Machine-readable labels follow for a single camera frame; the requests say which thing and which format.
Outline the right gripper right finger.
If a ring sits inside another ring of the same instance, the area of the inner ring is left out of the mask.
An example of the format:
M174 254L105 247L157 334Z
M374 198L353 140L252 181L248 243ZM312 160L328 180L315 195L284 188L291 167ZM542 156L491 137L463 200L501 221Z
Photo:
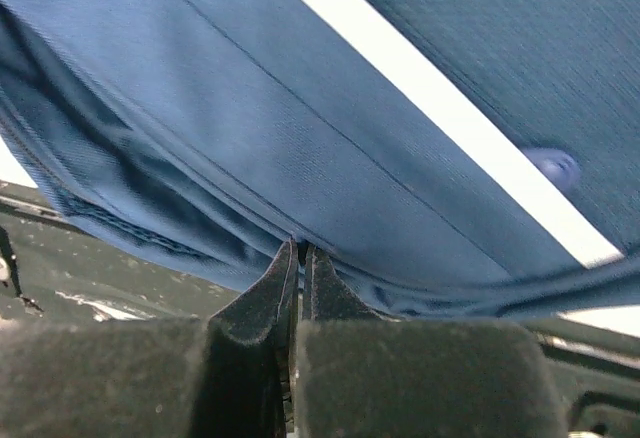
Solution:
M535 336L501 320L393 321L310 248L296 336L301 437L564 437Z

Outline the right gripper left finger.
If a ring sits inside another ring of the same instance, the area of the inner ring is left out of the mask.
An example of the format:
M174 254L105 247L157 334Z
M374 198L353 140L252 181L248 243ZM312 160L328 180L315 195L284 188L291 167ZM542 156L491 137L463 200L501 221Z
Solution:
M282 437L277 355L298 250L213 317L1 332L5 437Z

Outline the navy blue student backpack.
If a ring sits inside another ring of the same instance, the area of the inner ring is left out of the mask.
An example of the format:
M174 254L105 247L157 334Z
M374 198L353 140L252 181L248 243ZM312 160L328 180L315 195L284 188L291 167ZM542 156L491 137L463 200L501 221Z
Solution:
M639 0L1 0L1 134L69 222L243 291L639 301Z

